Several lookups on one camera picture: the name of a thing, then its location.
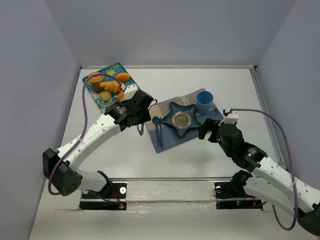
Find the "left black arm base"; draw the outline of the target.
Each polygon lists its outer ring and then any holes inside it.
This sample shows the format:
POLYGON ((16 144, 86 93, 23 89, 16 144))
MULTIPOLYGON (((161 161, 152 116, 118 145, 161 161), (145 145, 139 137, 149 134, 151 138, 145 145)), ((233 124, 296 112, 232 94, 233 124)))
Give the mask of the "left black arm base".
POLYGON ((112 187, 104 192, 81 192, 79 208, 88 211, 125 211, 127 209, 127 182, 114 181, 112 187))

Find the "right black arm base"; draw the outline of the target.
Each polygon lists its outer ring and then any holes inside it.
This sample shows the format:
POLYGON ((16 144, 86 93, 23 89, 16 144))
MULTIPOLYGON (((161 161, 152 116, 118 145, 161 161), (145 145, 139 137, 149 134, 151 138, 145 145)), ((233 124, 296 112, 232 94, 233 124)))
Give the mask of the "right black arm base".
POLYGON ((231 182, 216 182, 212 192, 217 210, 263 209, 267 203, 245 193, 242 186, 231 182))

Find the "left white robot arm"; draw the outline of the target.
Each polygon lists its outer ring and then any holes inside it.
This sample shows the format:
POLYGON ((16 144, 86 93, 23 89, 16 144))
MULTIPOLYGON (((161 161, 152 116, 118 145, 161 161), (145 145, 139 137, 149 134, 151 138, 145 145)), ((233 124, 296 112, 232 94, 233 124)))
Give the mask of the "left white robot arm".
POLYGON ((111 180, 102 171, 81 170, 82 162, 100 145, 126 128, 151 120, 149 105, 153 98, 137 90, 132 98, 108 107, 84 135, 57 150, 42 154, 43 174, 58 195, 68 196, 76 190, 103 192, 111 180))

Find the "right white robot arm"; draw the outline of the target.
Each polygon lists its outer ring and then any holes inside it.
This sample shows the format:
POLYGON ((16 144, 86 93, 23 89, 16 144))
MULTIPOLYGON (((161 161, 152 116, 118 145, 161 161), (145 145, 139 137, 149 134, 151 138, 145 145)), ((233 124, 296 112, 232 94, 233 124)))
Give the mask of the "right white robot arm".
POLYGON ((312 235, 320 235, 320 191, 279 166, 259 147, 244 140, 235 124, 206 119, 198 129, 202 140, 217 143, 227 157, 241 168, 237 177, 247 195, 261 198, 292 214, 297 223, 312 235))

